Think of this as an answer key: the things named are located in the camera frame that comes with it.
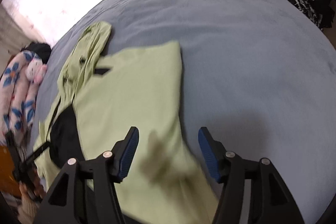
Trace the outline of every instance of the metal screw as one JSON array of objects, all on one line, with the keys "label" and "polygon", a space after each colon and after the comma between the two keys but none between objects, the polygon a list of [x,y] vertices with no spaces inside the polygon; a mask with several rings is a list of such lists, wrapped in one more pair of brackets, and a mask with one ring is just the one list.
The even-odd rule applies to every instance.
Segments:
[{"label": "metal screw", "polygon": [[112,156],[112,152],[111,151],[105,151],[104,153],[103,153],[103,157],[104,158],[109,158],[109,157],[111,157]]},{"label": "metal screw", "polygon": [[267,159],[267,158],[262,158],[261,159],[261,163],[265,164],[265,165],[269,165],[271,163],[271,161],[269,159]]},{"label": "metal screw", "polygon": [[236,154],[232,151],[226,151],[225,156],[228,158],[233,158]]},{"label": "metal screw", "polygon": [[68,165],[73,165],[75,163],[76,163],[76,159],[75,158],[68,159]]}]

